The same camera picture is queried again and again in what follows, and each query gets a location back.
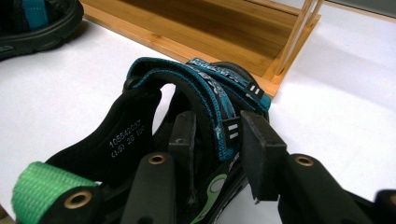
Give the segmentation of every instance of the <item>wooden shelf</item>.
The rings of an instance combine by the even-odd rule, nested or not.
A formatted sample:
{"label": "wooden shelf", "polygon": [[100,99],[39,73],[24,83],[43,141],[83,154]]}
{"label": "wooden shelf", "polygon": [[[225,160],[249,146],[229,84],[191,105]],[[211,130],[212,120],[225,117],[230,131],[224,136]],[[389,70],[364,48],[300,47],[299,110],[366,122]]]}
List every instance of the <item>wooden shelf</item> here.
{"label": "wooden shelf", "polygon": [[80,1],[88,20],[180,62],[199,57],[238,63],[271,96],[318,21],[311,8],[321,5],[320,0],[306,0],[302,9],[265,0]]}

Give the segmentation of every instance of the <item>black shoe sole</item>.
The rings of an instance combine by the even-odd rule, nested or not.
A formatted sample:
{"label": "black shoe sole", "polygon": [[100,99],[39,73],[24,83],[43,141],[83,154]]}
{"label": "black shoe sole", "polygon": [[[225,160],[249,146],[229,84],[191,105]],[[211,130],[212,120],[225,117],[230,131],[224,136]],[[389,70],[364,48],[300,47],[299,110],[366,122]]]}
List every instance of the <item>black shoe sole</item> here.
{"label": "black shoe sole", "polygon": [[81,3],[73,0],[64,16],[45,28],[17,35],[0,36],[0,60],[58,46],[77,30],[83,15],[84,8]]}

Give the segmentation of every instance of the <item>white surface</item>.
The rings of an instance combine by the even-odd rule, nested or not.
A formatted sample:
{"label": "white surface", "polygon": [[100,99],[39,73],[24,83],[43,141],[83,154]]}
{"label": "white surface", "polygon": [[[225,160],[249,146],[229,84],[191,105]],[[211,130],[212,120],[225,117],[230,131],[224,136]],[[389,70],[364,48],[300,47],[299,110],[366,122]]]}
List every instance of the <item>white surface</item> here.
{"label": "white surface", "polygon": [[[372,200],[396,189],[396,23],[326,5],[320,14],[271,123],[290,153],[317,158],[343,188]],[[94,131],[143,56],[166,58],[84,21],[59,49],[0,62],[0,204],[12,216],[22,170]],[[275,203],[254,205],[246,188],[218,223],[280,221]]]}

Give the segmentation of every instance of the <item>shoe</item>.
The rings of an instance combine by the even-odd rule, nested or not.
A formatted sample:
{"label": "shoe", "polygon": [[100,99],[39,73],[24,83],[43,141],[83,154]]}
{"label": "shoe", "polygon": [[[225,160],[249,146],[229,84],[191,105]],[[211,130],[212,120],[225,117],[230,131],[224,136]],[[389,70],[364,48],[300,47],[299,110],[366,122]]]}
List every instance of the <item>shoe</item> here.
{"label": "shoe", "polygon": [[[175,84],[176,90],[162,124],[152,134],[160,88],[167,83]],[[131,66],[122,95],[97,130],[46,162],[30,164],[21,174],[12,198],[17,220],[213,223],[248,183],[239,158],[241,111],[268,118],[270,104],[254,78],[234,63],[193,59],[182,64],[140,58]],[[141,169],[152,153],[161,156],[151,163],[168,157],[166,161],[174,161],[175,169],[172,166],[170,173],[165,168],[158,170],[163,174],[158,177],[169,178],[154,178],[148,182],[151,188],[139,188],[141,176],[152,177],[142,175],[145,171]],[[176,177],[174,186],[167,185],[172,176]],[[143,192],[133,194],[136,188]],[[153,195],[167,196],[171,205],[162,206],[164,200],[147,205],[149,198],[158,199]],[[130,203],[136,201],[138,207],[130,209]],[[164,211],[158,218],[163,214],[172,218],[142,214],[145,206],[152,213]],[[134,212],[143,216],[126,217]]]}
{"label": "shoe", "polygon": [[78,0],[2,0],[0,60],[58,46],[83,14]]}

